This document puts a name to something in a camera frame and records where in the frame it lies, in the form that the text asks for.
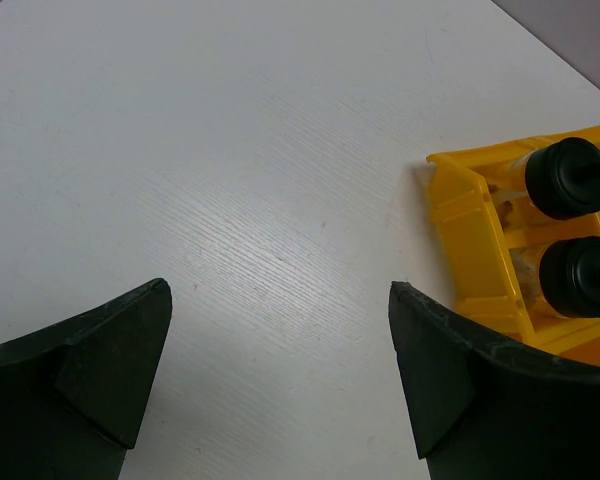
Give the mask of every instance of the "yellow plastic bin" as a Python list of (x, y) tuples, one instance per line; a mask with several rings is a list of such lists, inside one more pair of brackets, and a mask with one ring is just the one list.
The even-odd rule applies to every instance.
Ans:
[(505, 233), (485, 178), (499, 164), (567, 137), (584, 138), (600, 149), (597, 126), (430, 155), (427, 161), (437, 167), (428, 191), (431, 221), (451, 264), (457, 313), (532, 347), (600, 366), (600, 319), (530, 316), (509, 253), (558, 240), (600, 236), (600, 212), (542, 226), (508, 228)]

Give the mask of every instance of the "black object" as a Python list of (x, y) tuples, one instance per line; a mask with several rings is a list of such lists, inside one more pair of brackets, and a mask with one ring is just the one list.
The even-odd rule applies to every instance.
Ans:
[(0, 345), (0, 480), (113, 480), (171, 320), (167, 282)]
[(600, 211), (599, 164), (600, 150), (584, 138), (565, 138), (536, 150), (525, 168), (531, 201), (556, 220)]
[(565, 317), (600, 318), (600, 237), (561, 240), (542, 256), (542, 293)]
[(389, 320), (432, 480), (600, 478), (600, 367), (550, 355), (394, 283)]

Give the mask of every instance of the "round black cap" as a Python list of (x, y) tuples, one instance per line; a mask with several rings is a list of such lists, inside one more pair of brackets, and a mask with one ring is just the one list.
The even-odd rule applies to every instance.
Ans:
[(547, 302), (565, 317), (600, 318), (600, 237), (551, 245), (539, 267)]
[(531, 201), (556, 220), (600, 211), (600, 176), (582, 175), (583, 167), (598, 162), (600, 150), (584, 138), (565, 138), (536, 150), (525, 169)]

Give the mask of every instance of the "black bottle cap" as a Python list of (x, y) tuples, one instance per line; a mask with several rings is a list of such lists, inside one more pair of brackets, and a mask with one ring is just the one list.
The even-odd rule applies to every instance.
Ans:
[(547, 302), (565, 317), (600, 318), (600, 237), (551, 245), (539, 267)]
[(600, 175), (583, 175), (583, 170), (599, 162), (600, 150), (584, 138), (565, 138), (536, 150), (525, 168), (531, 201), (556, 220), (599, 211)]

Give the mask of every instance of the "white surface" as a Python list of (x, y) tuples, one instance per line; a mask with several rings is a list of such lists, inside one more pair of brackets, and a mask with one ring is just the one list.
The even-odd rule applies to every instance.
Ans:
[(5, 0), (0, 343), (163, 276), (123, 479), (424, 479), (389, 284), (450, 293), (409, 166), (598, 123), (487, 0)]

